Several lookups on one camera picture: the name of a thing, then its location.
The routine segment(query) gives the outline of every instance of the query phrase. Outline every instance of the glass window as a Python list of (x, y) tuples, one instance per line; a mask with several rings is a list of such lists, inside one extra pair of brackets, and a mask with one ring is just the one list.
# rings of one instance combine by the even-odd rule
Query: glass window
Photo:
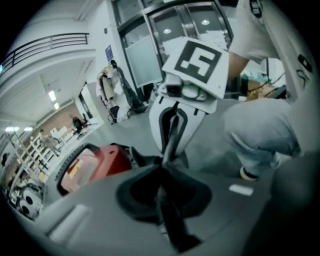
[(138, 12), (141, 8), (138, 3), (138, 0), (115, 0), (114, 7), (116, 10), (114, 12), (117, 14), (118, 23), (123, 24)]
[(222, 6), (222, 9), (229, 21), (233, 34), (237, 31), (237, 8)]
[(148, 35), (125, 49), (138, 88), (162, 81), (157, 55)]
[(149, 7), (149, 6), (153, 6), (153, 5), (157, 5), (160, 3), (163, 3), (164, 0), (142, 0), (144, 7)]
[(138, 88), (162, 80), (157, 55), (146, 23), (124, 36), (125, 52)]
[(200, 34), (204, 34), (207, 31), (222, 30), (219, 18), (212, 7), (204, 5), (188, 6), (188, 8)]
[(155, 17), (154, 22), (162, 42), (185, 36), (181, 20), (175, 10)]
[(129, 47), (149, 35), (150, 33), (147, 24), (143, 23), (124, 36), (126, 44), (125, 47)]

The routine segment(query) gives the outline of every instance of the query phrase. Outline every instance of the black railing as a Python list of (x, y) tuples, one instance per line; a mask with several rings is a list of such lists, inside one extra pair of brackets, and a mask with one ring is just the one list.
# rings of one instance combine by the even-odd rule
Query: black railing
[(89, 33), (54, 34), (27, 42), (6, 55), (0, 75), (33, 55), (60, 47), (87, 45), (88, 35)]

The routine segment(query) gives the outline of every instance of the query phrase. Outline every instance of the gray pants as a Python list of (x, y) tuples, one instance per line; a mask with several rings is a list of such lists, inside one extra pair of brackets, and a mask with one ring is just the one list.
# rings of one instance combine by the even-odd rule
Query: gray pants
[(224, 137), (248, 173), (259, 176), (276, 168), (276, 152), (291, 157), (300, 152), (287, 118), (290, 108), (283, 99), (262, 98), (236, 104), (223, 114)]
[(59, 151), (56, 149), (54, 145), (51, 144), (51, 142), (46, 142), (45, 146), (50, 149), (57, 157), (59, 156)]

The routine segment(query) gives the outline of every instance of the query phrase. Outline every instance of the shoe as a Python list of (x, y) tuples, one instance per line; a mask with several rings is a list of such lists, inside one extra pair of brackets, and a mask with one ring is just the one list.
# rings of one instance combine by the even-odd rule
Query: shoe
[(258, 176), (255, 176), (251, 173), (246, 172), (246, 169), (243, 166), (240, 169), (240, 176), (242, 179), (249, 181), (249, 182), (254, 182), (259, 178)]

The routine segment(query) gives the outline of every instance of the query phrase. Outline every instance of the white shirt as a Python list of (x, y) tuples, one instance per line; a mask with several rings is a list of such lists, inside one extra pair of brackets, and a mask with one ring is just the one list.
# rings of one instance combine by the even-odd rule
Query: white shirt
[(271, 0), (239, 0), (237, 23), (229, 51), (258, 63), (282, 61), (287, 96), (294, 102), (288, 120), (303, 153), (320, 151), (319, 73), (304, 39)]
[(40, 134), (40, 141), (42, 141), (43, 143), (46, 143), (47, 142), (47, 139), (48, 139), (48, 136), (42, 134), (42, 133), (39, 133)]

